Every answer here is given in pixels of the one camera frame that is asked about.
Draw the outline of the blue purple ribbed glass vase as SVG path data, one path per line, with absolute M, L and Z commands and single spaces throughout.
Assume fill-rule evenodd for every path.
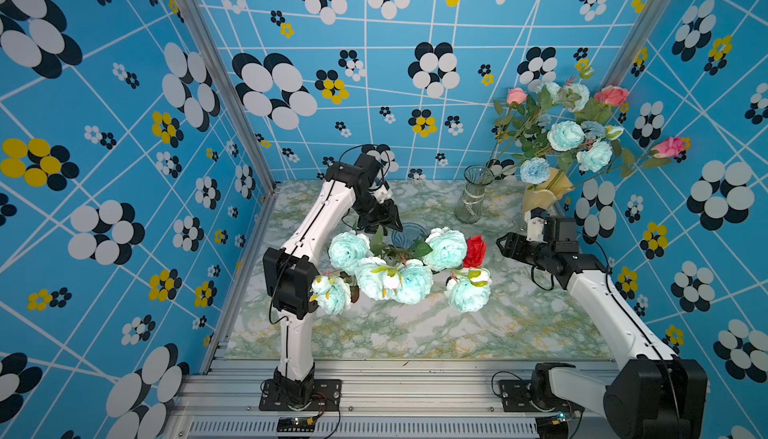
M 415 222 L 403 222 L 401 231 L 392 231 L 391 243 L 393 246 L 401 249 L 410 249 L 414 244 L 424 240 L 427 236 L 428 231 L 422 225 Z

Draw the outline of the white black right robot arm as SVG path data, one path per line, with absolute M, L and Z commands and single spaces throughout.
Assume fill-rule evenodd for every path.
M 501 254 L 550 274 L 578 302 L 607 342 L 618 367 L 611 383 L 566 363 L 539 363 L 530 394 L 541 409 L 568 401 L 600 415 L 620 438 L 698 438 L 708 377 L 695 360 L 682 359 L 620 296 L 606 267 L 577 246 L 531 242 L 509 233 Z

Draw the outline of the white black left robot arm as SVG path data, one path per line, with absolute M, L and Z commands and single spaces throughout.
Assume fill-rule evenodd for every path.
M 333 163 L 318 198 L 299 228 L 278 249 L 264 253 L 263 268 L 270 307 L 281 326 L 280 361 L 272 384 L 289 407 L 303 409 L 312 400 L 315 362 L 311 353 L 313 313 L 311 283 L 319 275 L 314 264 L 329 234 L 349 212 L 358 215 L 365 232 L 379 228 L 402 231 L 399 211 L 385 181 L 385 168 L 369 154 L 354 164 Z

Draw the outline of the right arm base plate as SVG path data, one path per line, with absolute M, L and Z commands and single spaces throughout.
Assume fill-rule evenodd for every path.
M 550 400 L 546 405 L 537 405 L 533 400 L 530 390 L 530 382 L 516 379 L 500 380 L 495 388 L 501 396 L 503 410 L 507 413 L 544 413 L 571 415 L 578 411 L 582 413 L 584 408 L 573 402 L 556 399 Z

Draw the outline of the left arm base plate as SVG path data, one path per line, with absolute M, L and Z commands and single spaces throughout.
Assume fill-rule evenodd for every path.
M 339 410 L 343 381 L 308 379 L 304 382 L 267 379 L 261 387 L 260 411 L 321 412 Z

